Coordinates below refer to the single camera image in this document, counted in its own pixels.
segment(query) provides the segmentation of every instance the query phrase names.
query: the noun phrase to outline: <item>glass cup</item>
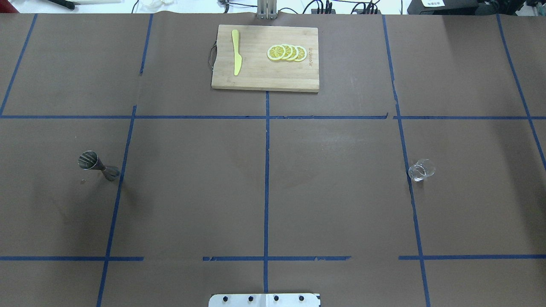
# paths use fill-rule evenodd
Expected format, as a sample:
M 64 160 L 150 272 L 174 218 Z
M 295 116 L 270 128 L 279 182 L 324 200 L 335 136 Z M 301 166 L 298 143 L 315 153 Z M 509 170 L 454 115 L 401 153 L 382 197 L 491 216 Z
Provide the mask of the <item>glass cup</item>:
M 408 175 L 413 181 L 419 182 L 434 175 L 435 171 L 436 166 L 434 166 L 432 161 L 429 159 L 420 159 L 417 163 L 409 167 Z

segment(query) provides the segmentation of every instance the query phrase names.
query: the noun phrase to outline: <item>blue tape strip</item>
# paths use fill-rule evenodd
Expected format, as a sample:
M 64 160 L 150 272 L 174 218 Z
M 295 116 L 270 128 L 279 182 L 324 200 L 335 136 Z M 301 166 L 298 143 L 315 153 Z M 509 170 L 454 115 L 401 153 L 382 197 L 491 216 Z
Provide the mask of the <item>blue tape strip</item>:
M 350 256 L 269 256 L 267 261 L 347 261 Z M 203 257 L 203 261 L 264 261 L 262 256 Z
M 152 31 L 153 14 L 150 14 L 148 21 L 148 32 L 146 34 L 146 42 L 144 43 L 144 52 L 142 53 L 142 63 L 140 64 L 140 74 L 144 72 L 144 63 L 146 62 L 146 53 L 148 52 L 148 42 L 150 41 L 150 32 Z
M 546 259 L 545 254 L 536 255 L 427 255 L 419 256 L 399 256 L 398 260 L 469 260 L 469 259 Z
M 538 135 L 535 130 L 535 125 L 533 124 L 531 113 L 529 112 L 529 108 L 527 106 L 527 101 L 525 101 L 523 90 L 521 90 L 521 85 L 519 83 L 518 75 L 515 72 L 514 63 L 512 62 L 512 57 L 510 56 L 510 51 L 508 51 L 508 45 L 506 44 L 506 39 L 505 39 L 505 32 L 502 29 L 501 16 L 499 14 L 497 14 L 497 23 L 498 23 L 498 30 L 501 33 L 502 44 L 505 47 L 506 57 L 508 58 L 508 64 L 510 64 L 510 69 L 512 70 L 512 75 L 514 76 L 515 84 L 518 87 L 519 97 L 521 98 L 521 102 L 523 103 L 525 114 L 527 114 L 527 119 L 529 120 L 529 126 L 531 126 L 531 131 L 533 132 L 533 137 L 535 138 L 535 143 L 537 144 L 538 153 L 540 154 L 542 159 L 542 166 L 544 167 L 544 170 L 546 170 L 546 158 L 544 158 L 544 152 L 542 151 L 541 142 L 538 140 Z
M 379 116 L 321 116 L 321 115 L 301 115 L 301 116 L 271 116 L 272 120 L 385 120 L 388 117 L 386 115 Z
M 269 256 L 269 91 L 265 92 L 265 184 L 264 184 L 264 293 L 268 293 Z
M 0 119 L 130 119 L 128 115 L 2 115 Z
M 402 120 L 400 119 L 400 105 L 398 102 L 398 94 L 396 93 L 396 88 L 394 86 L 394 68 L 393 68 L 393 59 L 390 54 L 390 44 L 389 44 L 389 34 L 387 32 L 387 21 L 385 19 L 385 15 L 382 15 L 383 17 L 383 32 L 385 34 L 385 44 L 387 46 L 387 58 L 389 60 L 389 69 L 390 69 L 390 81 L 393 86 L 393 95 L 394 100 L 396 101 L 396 115 L 398 116 L 398 130 L 400 131 L 400 140 L 402 142 L 402 153 L 404 156 L 404 165 L 406 169 L 409 167 L 408 163 L 408 157 L 407 157 L 407 150 L 406 150 L 406 139 L 404 138 L 404 130 L 402 127 Z M 411 178 L 409 175 L 406 175 L 407 181 L 408 181 L 408 187 L 409 187 L 409 194 L 411 196 L 411 206 L 413 209 L 413 225 L 415 228 L 415 236 L 417 240 L 417 250 L 419 251 L 419 255 L 423 255 L 423 248 L 421 245 L 421 234 L 419 231 L 419 221 L 417 219 L 417 209 L 415 206 L 415 198 L 413 196 L 413 186 L 411 183 Z M 425 293 L 425 302 L 426 306 L 430 307 L 430 296 L 429 296 L 429 285 L 426 280 L 426 271 L 425 271 L 425 262 L 424 260 L 420 259 L 420 266 L 421 266 L 421 277 L 423 279 L 423 290 Z
M 0 256 L 0 261 L 105 261 L 106 257 L 83 256 Z M 110 257 L 108 261 L 144 261 L 144 257 Z
M 116 228 L 117 211 L 120 206 L 121 198 L 121 185 L 123 184 L 123 178 L 125 177 L 125 167 L 127 165 L 127 155 L 129 154 L 129 145 L 131 143 L 131 136 L 133 135 L 133 125 L 135 123 L 135 116 L 137 114 L 137 106 L 133 106 L 133 113 L 131 115 L 131 123 L 129 124 L 129 132 L 127 134 L 127 142 L 125 143 L 125 152 L 123 154 L 123 163 L 121 165 L 120 182 L 117 185 L 116 203 L 114 204 L 114 213 L 112 215 L 112 223 L 110 224 L 110 234 L 108 236 L 108 245 L 106 246 L 106 258 L 110 257 L 110 251 L 112 249 L 112 240 L 114 238 L 114 230 Z M 103 273 L 100 279 L 99 295 L 97 298 L 97 307 L 100 307 L 102 303 L 102 295 L 104 292 L 104 284 L 106 283 L 106 274 L 108 272 L 108 259 L 104 261 Z
M 394 116 L 402 120 L 527 120 L 526 116 Z
M 246 115 L 137 115 L 136 119 L 195 119 L 195 120 L 265 120 L 266 116 Z
M 23 48 L 21 49 L 21 53 L 19 54 L 19 58 L 17 59 L 17 64 L 15 65 L 15 69 L 13 70 L 13 74 L 11 75 L 11 80 L 9 80 L 8 89 L 5 92 L 4 100 L 2 101 L 2 106 L 0 107 L 0 115 L 4 113 L 4 108 L 6 102 L 8 101 L 9 92 L 11 92 L 11 87 L 13 86 L 15 76 L 17 75 L 17 71 L 19 70 L 19 65 L 21 64 L 21 60 L 23 60 L 23 55 L 25 54 L 25 50 L 27 49 L 28 41 L 31 38 L 32 30 L 34 29 L 34 24 L 36 23 L 37 17 L 38 14 L 35 14 L 34 18 L 32 19 L 31 27 L 28 29 L 27 38 L 25 39 L 25 43 L 23 44 Z

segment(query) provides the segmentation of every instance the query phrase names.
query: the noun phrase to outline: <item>green plastic knife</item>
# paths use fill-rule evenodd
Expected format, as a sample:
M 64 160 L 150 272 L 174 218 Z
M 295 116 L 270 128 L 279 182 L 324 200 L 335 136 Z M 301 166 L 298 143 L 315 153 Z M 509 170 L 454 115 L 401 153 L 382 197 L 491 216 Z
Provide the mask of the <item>green plastic knife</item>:
M 239 30 L 232 30 L 233 53 L 235 54 L 233 74 L 238 75 L 241 71 L 242 57 L 239 54 Z

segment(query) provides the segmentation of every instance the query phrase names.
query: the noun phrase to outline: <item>metal jigger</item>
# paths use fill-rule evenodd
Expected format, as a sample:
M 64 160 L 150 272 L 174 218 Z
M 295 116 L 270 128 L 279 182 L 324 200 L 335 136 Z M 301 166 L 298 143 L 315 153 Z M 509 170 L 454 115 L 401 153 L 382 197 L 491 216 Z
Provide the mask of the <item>metal jigger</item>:
M 78 159 L 78 165 L 85 170 L 100 170 L 104 177 L 110 181 L 114 181 L 120 176 L 120 170 L 117 167 L 104 166 L 97 156 L 97 153 L 91 150 L 81 154 L 80 158 Z

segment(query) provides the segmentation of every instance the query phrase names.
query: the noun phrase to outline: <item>wooden cutting board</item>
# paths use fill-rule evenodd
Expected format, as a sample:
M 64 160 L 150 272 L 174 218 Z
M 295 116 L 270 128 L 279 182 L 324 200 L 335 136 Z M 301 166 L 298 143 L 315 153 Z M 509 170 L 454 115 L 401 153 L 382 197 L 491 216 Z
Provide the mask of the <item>wooden cutting board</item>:
M 239 30 L 242 66 L 234 76 L 232 30 Z M 212 72 L 212 88 L 224 90 L 261 90 L 318 92 L 318 29 L 275 26 L 219 25 L 217 56 Z M 272 45 L 291 44 L 307 49 L 302 62 L 271 61 L 267 51 Z

